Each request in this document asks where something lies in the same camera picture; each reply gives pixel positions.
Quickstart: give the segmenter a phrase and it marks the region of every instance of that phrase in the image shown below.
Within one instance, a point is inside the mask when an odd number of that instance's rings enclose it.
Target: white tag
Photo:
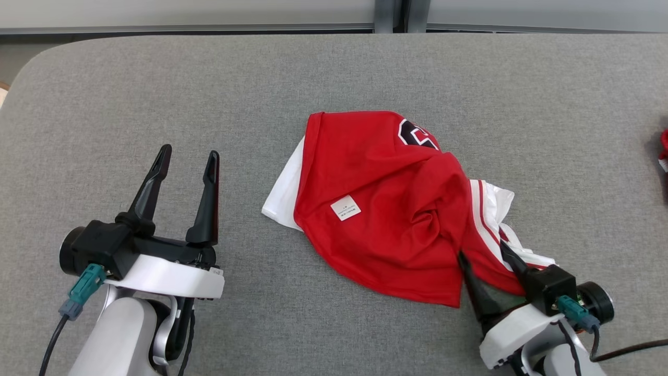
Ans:
[[[222,269],[218,269],[218,268],[211,268],[211,269],[209,269],[209,272],[212,272],[213,274],[218,274],[219,276],[222,275]]]
[[[331,204],[332,210],[336,215],[339,216],[339,219],[341,221],[345,221],[346,219],[352,217],[355,214],[360,214],[362,210],[360,210],[359,206],[355,203],[355,200],[353,200],[350,195],[336,201],[335,203]]]

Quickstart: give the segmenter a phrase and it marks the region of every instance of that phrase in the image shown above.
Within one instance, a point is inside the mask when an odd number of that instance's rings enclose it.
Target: gray table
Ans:
[[[602,351],[668,337],[656,163],[668,35],[127,37],[40,54],[0,110],[0,374],[37,373],[74,282],[57,263],[65,234],[113,220],[172,143],[158,235],[184,236],[208,151],[222,160],[227,285],[196,305],[187,375],[510,375],[479,360],[467,301],[376,294],[260,214],[308,115],[350,110],[399,112],[471,178],[515,191],[510,224],[525,246],[615,298]],[[73,363],[102,295],[65,327],[50,375]],[[604,368],[665,375],[666,358],[645,351]]]

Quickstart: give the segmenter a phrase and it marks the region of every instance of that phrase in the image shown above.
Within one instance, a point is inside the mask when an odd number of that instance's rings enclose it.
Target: red garment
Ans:
[[[524,294],[476,229],[473,182],[401,115],[321,112],[306,129],[295,222],[338,273],[383,294],[459,307],[460,250],[481,279]],[[360,212],[341,220],[331,205],[346,195]]]

